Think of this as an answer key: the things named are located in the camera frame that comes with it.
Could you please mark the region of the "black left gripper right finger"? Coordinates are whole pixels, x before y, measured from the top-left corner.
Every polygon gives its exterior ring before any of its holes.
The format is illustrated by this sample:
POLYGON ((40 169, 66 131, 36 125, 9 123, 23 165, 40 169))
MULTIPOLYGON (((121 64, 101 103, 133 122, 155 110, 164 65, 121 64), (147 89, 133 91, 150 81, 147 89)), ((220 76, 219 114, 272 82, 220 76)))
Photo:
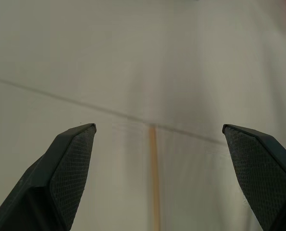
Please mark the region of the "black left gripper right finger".
POLYGON ((264 231, 286 231, 286 149, 271 135, 225 124, 239 186, 264 231))

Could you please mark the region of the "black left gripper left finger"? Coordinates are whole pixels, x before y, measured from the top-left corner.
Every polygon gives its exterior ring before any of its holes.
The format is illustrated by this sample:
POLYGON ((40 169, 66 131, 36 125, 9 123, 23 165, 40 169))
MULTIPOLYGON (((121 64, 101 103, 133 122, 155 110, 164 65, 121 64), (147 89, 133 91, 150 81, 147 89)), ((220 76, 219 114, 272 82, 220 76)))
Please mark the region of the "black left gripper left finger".
POLYGON ((95 124, 56 136, 0 206, 0 231, 69 231, 85 189, 95 124))

